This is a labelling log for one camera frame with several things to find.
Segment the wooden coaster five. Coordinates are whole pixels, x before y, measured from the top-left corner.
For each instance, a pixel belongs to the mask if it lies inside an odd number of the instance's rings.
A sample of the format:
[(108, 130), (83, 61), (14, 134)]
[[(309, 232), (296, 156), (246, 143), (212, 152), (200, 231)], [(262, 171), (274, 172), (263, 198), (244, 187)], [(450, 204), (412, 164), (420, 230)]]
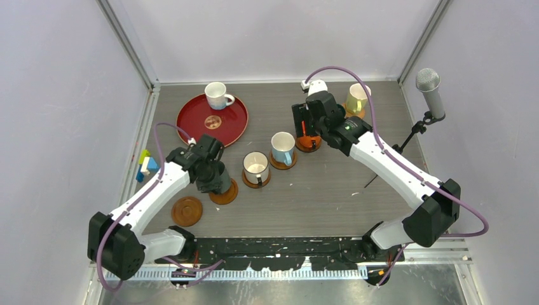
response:
[(203, 206), (198, 198), (193, 196), (177, 200), (171, 209), (171, 218), (180, 227), (195, 225), (202, 217)]

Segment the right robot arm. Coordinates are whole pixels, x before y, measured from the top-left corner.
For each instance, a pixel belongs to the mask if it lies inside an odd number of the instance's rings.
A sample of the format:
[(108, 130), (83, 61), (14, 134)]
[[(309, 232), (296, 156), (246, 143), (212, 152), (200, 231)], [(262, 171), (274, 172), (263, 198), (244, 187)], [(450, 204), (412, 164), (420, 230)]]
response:
[(357, 116), (347, 118), (344, 107), (327, 91), (314, 93), (291, 107), (298, 136), (319, 136), (331, 148), (362, 163), (403, 197), (412, 212), (380, 222), (362, 237), (364, 255), (378, 261), (388, 249), (405, 243), (431, 247), (456, 222), (456, 200), (461, 188), (454, 180), (441, 182), (376, 140), (370, 124)]

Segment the wooden coaster two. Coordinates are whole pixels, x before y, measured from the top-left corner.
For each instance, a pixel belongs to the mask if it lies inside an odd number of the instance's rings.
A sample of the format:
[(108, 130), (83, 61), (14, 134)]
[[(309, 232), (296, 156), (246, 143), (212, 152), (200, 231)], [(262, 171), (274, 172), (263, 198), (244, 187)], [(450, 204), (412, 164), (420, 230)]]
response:
[(289, 170), (291, 169), (297, 162), (297, 152), (293, 152), (292, 154), (292, 163), (291, 165), (286, 165), (285, 163), (281, 163), (281, 162), (278, 162), (274, 157), (273, 157), (273, 152), (271, 151), (270, 154), (269, 154), (269, 162), (270, 164), (276, 168), (277, 170)]

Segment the wooden coaster four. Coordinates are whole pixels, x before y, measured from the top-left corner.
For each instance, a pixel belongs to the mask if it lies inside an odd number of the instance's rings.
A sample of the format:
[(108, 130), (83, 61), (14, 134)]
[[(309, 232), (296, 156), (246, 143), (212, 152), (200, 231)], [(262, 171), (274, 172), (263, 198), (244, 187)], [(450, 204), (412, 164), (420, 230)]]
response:
[(208, 196), (212, 202), (217, 205), (227, 205), (235, 200), (238, 195), (238, 184), (235, 179), (231, 179), (230, 188), (222, 194), (209, 193)]

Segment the yellow cream mug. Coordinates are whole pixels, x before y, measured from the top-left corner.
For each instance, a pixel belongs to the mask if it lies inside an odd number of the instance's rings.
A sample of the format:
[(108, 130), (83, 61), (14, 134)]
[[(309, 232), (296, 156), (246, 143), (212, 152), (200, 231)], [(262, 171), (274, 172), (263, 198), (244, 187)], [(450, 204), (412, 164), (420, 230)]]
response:
[(351, 111), (359, 111), (366, 106), (368, 96), (371, 94), (371, 89), (366, 86), (367, 91), (364, 90), (360, 83), (355, 83), (349, 87), (348, 96), (346, 98), (345, 105)]

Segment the wooden coaster three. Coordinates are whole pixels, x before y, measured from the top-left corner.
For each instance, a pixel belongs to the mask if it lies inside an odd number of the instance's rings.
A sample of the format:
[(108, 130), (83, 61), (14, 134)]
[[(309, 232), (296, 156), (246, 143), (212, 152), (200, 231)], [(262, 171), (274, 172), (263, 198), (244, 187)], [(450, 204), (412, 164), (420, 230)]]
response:
[(242, 170), (243, 183), (253, 189), (260, 189), (269, 184), (271, 179), (271, 170), (266, 168), (261, 173), (252, 173), (246, 169)]

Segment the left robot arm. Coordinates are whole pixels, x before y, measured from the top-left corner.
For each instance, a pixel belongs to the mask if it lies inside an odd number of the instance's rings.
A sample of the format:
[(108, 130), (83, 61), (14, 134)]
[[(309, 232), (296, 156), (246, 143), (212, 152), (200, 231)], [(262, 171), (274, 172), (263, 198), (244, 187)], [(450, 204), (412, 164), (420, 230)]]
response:
[(194, 235), (179, 226), (144, 234), (149, 222), (178, 192), (196, 184), (201, 193), (222, 193), (230, 182), (221, 161), (224, 144), (207, 134), (165, 158), (158, 173), (126, 203), (89, 221), (88, 258), (120, 280), (140, 267), (166, 257), (187, 263), (195, 253)]

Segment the light blue mug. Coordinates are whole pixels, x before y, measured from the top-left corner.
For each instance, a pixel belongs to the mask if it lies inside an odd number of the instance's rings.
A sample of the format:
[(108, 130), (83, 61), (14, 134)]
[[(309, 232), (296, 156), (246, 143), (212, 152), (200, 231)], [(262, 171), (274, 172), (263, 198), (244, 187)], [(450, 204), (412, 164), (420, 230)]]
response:
[(294, 136), (288, 132), (277, 132), (271, 138), (272, 156), (276, 162), (291, 166), (295, 148)]

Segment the silver white mug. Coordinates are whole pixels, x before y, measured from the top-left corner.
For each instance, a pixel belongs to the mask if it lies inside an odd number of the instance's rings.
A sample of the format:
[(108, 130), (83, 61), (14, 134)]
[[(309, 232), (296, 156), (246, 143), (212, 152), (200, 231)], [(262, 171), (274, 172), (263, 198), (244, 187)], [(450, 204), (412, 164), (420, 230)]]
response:
[(252, 173), (261, 173), (266, 168), (269, 168), (269, 161), (264, 153), (252, 151), (244, 156), (242, 165), (243, 169)]

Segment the red round tray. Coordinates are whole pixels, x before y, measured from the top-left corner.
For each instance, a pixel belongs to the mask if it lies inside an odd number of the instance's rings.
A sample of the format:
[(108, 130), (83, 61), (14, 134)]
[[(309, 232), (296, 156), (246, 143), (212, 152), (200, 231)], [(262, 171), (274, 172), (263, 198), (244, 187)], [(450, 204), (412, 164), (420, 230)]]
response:
[(178, 135), (183, 142), (190, 138), (198, 140), (203, 134), (210, 135), (228, 147), (246, 131), (249, 123), (248, 110), (238, 97), (223, 110), (212, 109), (204, 94), (197, 95), (180, 109), (176, 125), (185, 133)]

